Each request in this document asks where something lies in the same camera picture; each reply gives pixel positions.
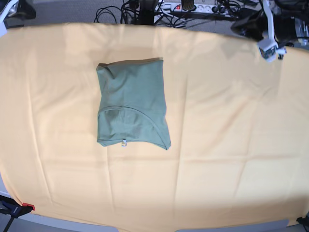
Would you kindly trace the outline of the black clamp right corner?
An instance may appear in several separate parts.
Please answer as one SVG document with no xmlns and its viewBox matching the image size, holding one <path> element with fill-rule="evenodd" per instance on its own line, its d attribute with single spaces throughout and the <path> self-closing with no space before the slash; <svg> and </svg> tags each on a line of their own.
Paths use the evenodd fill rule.
<svg viewBox="0 0 309 232">
<path fill-rule="evenodd" d="M 304 226 L 304 227 L 309 227 L 309 217 L 305 216 L 305 217 L 299 217 L 296 220 L 300 225 Z"/>
</svg>

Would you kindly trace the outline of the white power strip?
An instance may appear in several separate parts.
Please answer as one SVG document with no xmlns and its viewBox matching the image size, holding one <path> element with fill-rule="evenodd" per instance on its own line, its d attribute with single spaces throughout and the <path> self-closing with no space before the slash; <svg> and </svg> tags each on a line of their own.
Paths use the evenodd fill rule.
<svg viewBox="0 0 309 232">
<path fill-rule="evenodd" d="M 191 11 L 186 11 L 182 8 L 180 3 L 176 2 L 163 2 L 160 4 L 160 8 L 164 13 L 174 16 L 184 17 L 203 17 L 203 16 L 217 16 L 223 18 L 232 18 L 228 11 L 223 11 L 223 7 L 218 8 L 216 5 L 209 4 L 195 4 L 195 7 Z"/>
</svg>

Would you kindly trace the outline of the blue red bar clamp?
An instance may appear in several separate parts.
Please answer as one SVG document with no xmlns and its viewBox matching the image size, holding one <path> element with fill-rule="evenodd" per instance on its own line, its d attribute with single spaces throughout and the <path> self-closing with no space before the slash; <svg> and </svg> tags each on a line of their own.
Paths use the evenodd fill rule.
<svg viewBox="0 0 309 232">
<path fill-rule="evenodd" d="M 34 205 L 31 205 L 28 203 L 22 203 L 22 205 L 20 205 L 14 199 L 1 195 L 0 196 L 0 213 L 3 215 L 10 216 L 10 219 L 7 222 L 7 225 L 5 226 L 3 232 L 8 232 L 14 219 L 19 218 L 20 216 L 26 215 L 32 211 L 35 211 Z"/>
</svg>

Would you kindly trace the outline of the yellow table cloth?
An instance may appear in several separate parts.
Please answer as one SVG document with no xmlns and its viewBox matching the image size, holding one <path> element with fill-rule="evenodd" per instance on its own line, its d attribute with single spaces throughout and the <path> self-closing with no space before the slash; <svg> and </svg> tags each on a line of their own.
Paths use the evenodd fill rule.
<svg viewBox="0 0 309 232">
<path fill-rule="evenodd" d="M 100 63 L 162 58 L 171 147 L 97 142 Z M 0 39 L 0 174 L 35 214 L 174 232 L 309 210 L 309 53 L 137 25 L 58 24 Z"/>
</svg>

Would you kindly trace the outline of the green T-shirt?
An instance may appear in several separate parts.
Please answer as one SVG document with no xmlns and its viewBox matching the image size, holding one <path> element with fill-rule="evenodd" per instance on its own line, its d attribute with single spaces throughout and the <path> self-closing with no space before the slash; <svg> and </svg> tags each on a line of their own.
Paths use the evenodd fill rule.
<svg viewBox="0 0 309 232">
<path fill-rule="evenodd" d="M 147 142 L 168 150 L 163 60 L 125 60 L 97 68 L 101 100 L 97 142 Z"/>
</svg>

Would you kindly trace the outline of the black stand post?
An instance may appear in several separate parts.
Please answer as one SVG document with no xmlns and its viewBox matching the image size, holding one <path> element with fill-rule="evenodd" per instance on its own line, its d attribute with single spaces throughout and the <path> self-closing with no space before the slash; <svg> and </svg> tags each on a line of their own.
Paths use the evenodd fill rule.
<svg viewBox="0 0 309 232">
<path fill-rule="evenodd" d="M 155 8 L 157 0 L 139 0 L 138 25 L 152 26 L 154 24 Z"/>
</svg>

